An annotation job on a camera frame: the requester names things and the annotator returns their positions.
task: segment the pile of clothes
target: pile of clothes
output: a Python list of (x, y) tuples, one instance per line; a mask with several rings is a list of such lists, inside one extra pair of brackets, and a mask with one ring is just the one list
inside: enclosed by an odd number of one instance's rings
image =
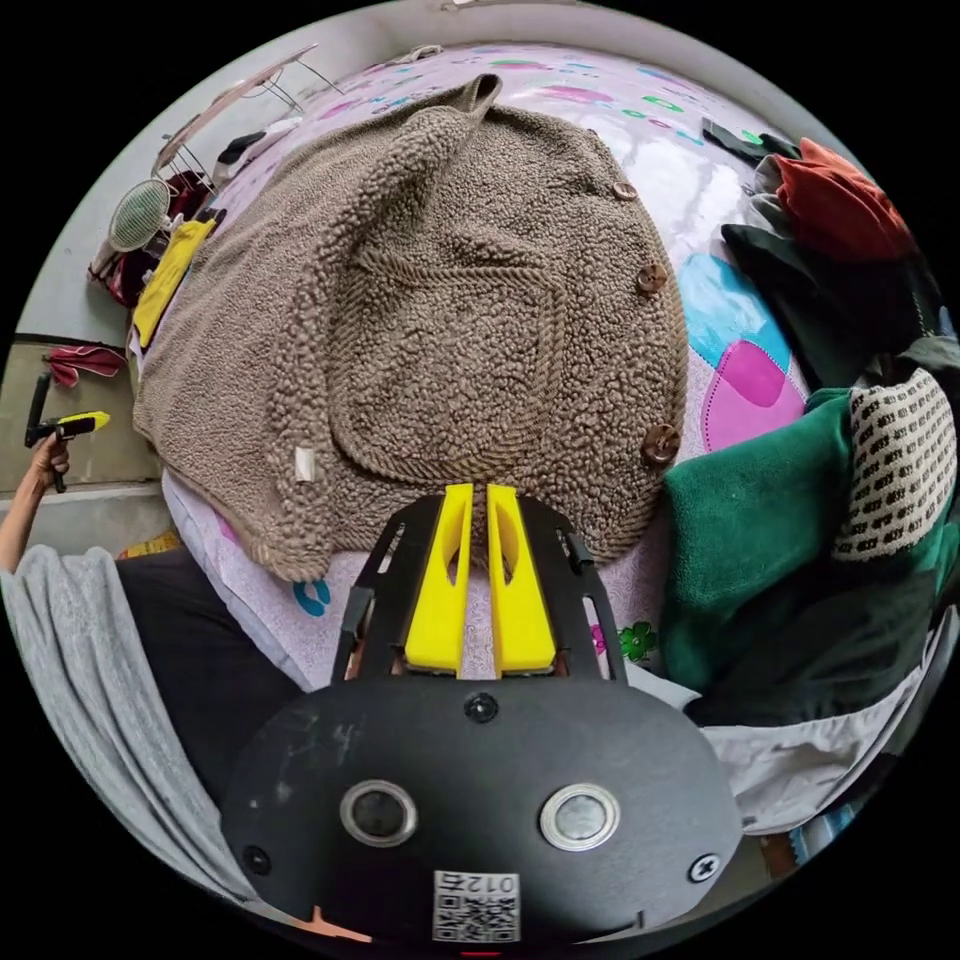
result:
[(756, 163), (758, 225), (721, 233), (814, 392), (668, 471), (659, 643), (745, 824), (779, 832), (854, 802), (956, 644), (960, 345), (872, 181), (808, 140), (704, 133)]

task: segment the yellow cloth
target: yellow cloth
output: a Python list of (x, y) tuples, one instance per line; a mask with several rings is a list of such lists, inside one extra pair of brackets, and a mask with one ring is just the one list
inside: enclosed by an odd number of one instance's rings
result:
[(168, 550), (176, 550), (183, 546), (176, 530), (167, 530), (161, 533), (159, 537), (152, 540), (145, 540), (143, 543), (135, 543), (132, 547), (127, 547), (122, 553), (117, 554), (117, 560), (127, 560), (130, 557), (146, 557), (154, 553), (166, 553)]
[(133, 325), (137, 328), (142, 349), (150, 345), (160, 318), (177, 292), (190, 261), (215, 226), (216, 221), (212, 219), (203, 223), (188, 220), (174, 230), (169, 246), (133, 311)]

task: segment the white wall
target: white wall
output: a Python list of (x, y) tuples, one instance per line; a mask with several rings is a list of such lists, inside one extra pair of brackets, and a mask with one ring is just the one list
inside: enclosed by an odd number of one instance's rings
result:
[[(794, 139), (810, 137), (854, 162), (856, 158), (811, 114), (736, 60), (697, 40), (628, 14), (571, 5), (569, 0), (468, 2), (396, 0), (340, 14), (274, 40), (208, 77), (150, 123), (104, 171), (51, 249), (17, 326), (20, 333), (109, 343), (124, 342), (124, 311), (86, 280), (122, 194), (150, 174), (172, 134), (232, 84), (298, 48), (318, 42), (304, 58), (328, 80), (338, 80), (424, 43), (453, 46), (489, 41), (543, 41), (620, 54), (685, 74), (765, 117)], [(323, 87), (309, 71), (286, 69), (281, 85), (294, 96)], [(269, 93), (231, 106), (190, 141), (207, 166), (234, 137), (285, 113)]]

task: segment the orange cloth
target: orange cloth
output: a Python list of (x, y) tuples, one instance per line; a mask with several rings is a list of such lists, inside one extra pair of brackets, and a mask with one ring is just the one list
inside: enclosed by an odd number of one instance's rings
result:
[(897, 260), (916, 251), (889, 197), (852, 163), (806, 138), (800, 155), (776, 157), (783, 176), (777, 199), (798, 243), (838, 263)]

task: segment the qr code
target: qr code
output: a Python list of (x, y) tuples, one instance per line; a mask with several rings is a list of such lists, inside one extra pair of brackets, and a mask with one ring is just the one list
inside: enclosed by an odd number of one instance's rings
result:
[(520, 877), (515, 873), (433, 875), (433, 939), (447, 943), (516, 943)]

